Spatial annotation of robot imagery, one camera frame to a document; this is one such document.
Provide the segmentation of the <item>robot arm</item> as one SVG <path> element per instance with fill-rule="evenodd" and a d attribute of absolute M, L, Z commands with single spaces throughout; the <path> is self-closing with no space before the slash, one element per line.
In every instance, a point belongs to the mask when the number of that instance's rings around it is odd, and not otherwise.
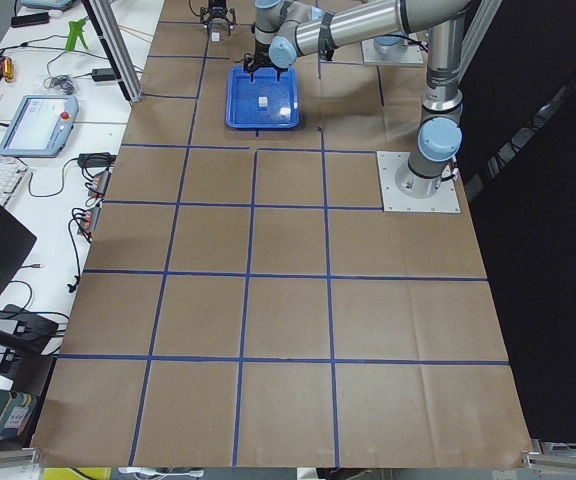
<path fill-rule="evenodd" d="M 212 30 L 215 21 L 221 21 L 228 35 L 231 35 L 237 25 L 236 11 L 228 6 L 226 0 L 208 0 L 207 5 L 199 10 L 199 21 L 208 32 Z"/>
<path fill-rule="evenodd" d="M 395 173 L 398 190 L 414 199 L 429 199 L 447 178 L 443 172 L 457 154 L 462 131 L 459 89 L 467 1 L 365 1 L 331 12 L 301 1 L 258 1 L 253 32 L 255 50 L 244 69 L 285 72 L 300 57 L 330 60 L 335 50 L 370 42 L 387 58 L 410 34 L 427 34 L 425 90 L 416 145 Z"/>

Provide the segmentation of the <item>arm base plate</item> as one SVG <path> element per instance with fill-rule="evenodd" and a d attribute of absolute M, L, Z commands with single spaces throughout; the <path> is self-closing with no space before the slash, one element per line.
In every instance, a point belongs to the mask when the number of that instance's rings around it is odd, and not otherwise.
<path fill-rule="evenodd" d="M 415 175 L 409 168 L 409 152 L 377 151 L 378 177 L 386 213 L 459 214 L 455 170 L 448 162 L 434 179 Z"/>
<path fill-rule="evenodd" d="M 390 65 L 397 67 L 422 67 L 424 59 L 419 46 L 408 40 L 392 38 L 395 43 L 385 45 L 377 39 L 361 43 L 363 62 L 368 65 Z"/>

